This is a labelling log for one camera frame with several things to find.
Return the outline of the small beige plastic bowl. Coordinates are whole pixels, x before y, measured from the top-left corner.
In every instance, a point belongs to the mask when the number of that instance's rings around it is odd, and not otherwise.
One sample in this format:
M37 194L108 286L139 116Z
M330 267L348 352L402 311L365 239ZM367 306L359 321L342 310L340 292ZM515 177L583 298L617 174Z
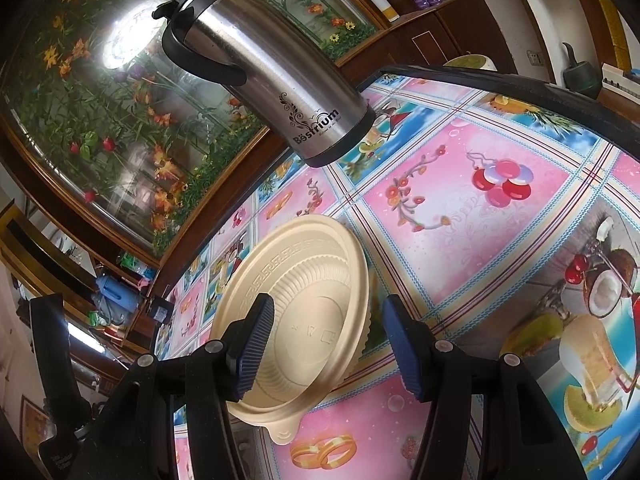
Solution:
M346 226L320 214L285 222L232 274L210 336L245 318L259 294L273 301L272 329L252 388L228 409L286 445L363 352L371 315L362 247Z

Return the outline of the small black jar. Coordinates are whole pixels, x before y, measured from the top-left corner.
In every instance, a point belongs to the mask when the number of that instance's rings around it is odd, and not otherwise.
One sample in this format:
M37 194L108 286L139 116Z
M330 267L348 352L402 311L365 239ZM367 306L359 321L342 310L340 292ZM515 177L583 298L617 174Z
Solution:
M171 320L175 304L162 297L154 296L149 306L149 317L158 324L166 324Z

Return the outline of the blue thermos flask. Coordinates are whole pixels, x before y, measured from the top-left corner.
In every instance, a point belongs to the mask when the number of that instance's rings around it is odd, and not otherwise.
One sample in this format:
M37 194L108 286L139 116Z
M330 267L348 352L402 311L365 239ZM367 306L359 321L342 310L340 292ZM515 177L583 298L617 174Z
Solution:
M101 275L96 279L101 294L122 309L134 313L137 310L140 296L137 289L117 281L109 275Z

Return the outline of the colourful patterned tablecloth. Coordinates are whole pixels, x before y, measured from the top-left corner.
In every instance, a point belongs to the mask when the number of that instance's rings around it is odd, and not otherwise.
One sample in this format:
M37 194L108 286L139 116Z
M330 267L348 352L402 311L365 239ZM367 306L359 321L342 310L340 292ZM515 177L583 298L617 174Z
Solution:
M358 238L371 316L398 295L469 354L518 356L590 479L639 464L639 161L593 128L498 93L385 74L378 118L338 162L290 157L169 293L163 359L207 339L236 268L271 231L324 214Z

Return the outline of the floral glass partition panel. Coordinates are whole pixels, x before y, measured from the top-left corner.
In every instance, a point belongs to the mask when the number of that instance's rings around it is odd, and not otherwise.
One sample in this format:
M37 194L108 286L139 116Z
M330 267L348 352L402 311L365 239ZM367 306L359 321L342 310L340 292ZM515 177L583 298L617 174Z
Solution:
M1 0L1 94L17 137L88 214L161 255L256 136L226 89L165 55L165 0ZM375 32L358 0L266 0L330 58Z

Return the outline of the white green trash bin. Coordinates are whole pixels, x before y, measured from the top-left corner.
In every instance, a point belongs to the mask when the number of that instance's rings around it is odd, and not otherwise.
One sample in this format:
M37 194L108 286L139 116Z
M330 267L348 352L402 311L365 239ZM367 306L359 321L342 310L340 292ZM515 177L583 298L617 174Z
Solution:
M497 67L491 58L484 54L465 54L457 56L445 63L446 67L465 68L466 70L490 70L495 72Z

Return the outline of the stainless steel thermos jug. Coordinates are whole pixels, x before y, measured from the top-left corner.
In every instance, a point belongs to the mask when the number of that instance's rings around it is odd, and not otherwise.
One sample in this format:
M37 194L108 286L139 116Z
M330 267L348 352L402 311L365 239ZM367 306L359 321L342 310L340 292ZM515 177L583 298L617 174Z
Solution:
M177 66L220 84L311 167L335 162L375 112L334 63L265 0L168 0L152 13Z

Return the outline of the framed wall picture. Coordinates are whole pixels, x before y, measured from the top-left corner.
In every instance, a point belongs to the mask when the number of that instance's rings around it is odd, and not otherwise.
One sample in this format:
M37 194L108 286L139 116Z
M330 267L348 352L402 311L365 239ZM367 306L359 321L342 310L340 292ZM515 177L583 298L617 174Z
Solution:
M49 416L26 396L21 398L20 439L26 453L38 460L38 446L54 436L54 426Z

